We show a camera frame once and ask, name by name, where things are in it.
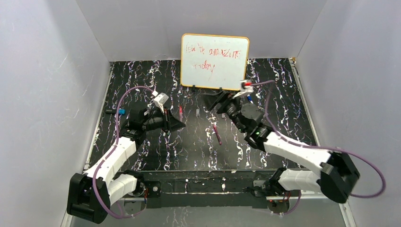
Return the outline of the dark pink pen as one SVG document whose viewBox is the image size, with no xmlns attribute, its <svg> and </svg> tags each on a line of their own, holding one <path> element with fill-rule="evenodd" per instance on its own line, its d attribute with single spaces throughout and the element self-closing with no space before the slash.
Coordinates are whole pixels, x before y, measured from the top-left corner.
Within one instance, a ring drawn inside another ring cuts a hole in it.
<svg viewBox="0 0 401 227">
<path fill-rule="evenodd" d="M 222 145 L 221 138 L 220 138 L 220 136 L 219 136 L 219 134 L 218 134 L 218 130 L 217 130 L 217 128 L 216 128 L 216 125 L 215 125 L 215 124 L 212 124 L 212 126 L 213 126 L 213 130 L 214 130 L 214 133 L 215 133 L 215 135 L 216 135 L 216 138 L 217 138 L 217 141 L 218 141 L 219 145 Z"/>
</svg>

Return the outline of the blue capped pen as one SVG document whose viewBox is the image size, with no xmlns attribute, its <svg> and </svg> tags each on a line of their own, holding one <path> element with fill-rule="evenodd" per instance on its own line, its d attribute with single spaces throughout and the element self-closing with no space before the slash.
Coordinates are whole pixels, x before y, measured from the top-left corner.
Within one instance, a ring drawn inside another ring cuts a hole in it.
<svg viewBox="0 0 401 227">
<path fill-rule="evenodd" d="M 253 104 L 253 100 L 252 100 L 252 97 L 251 97 L 251 96 L 247 96 L 247 100 L 248 100 L 251 104 Z"/>
</svg>

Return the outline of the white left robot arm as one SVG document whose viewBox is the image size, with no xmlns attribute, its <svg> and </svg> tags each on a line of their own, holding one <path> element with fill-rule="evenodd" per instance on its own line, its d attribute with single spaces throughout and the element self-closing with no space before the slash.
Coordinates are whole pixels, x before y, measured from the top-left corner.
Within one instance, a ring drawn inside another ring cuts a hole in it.
<svg viewBox="0 0 401 227">
<path fill-rule="evenodd" d="M 184 127 L 185 123 L 167 108 L 131 111 L 110 149 L 91 168 L 71 177 L 66 212 L 100 224 L 107 215 L 114 214 L 111 206 L 124 196 L 146 199 L 151 185 L 143 174 L 122 172 L 121 167 L 141 147 L 148 131 L 169 133 Z"/>
</svg>

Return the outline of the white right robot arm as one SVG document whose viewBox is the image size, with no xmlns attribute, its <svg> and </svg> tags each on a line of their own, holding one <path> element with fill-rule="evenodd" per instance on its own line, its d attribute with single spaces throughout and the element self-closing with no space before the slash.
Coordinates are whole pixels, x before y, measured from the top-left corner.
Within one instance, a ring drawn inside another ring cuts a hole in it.
<svg viewBox="0 0 401 227">
<path fill-rule="evenodd" d="M 292 190 L 320 192 L 328 199 L 345 203 L 360 173 L 350 156 L 329 149 L 309 148 L 304 143 L 277 135 L 273 128 L 262 122 L 263 112 L 252 103 L 242 104 L 235 93 L 220 91 L 204 94 L 205 107 L 228 117 L 245 134 L 245 141 L 254 149 L 279 155 L 306 168 L 290 170 L 278 168 L 273 176 L 256 190 L 265 195 L 281 195 Z"/>
</svg>

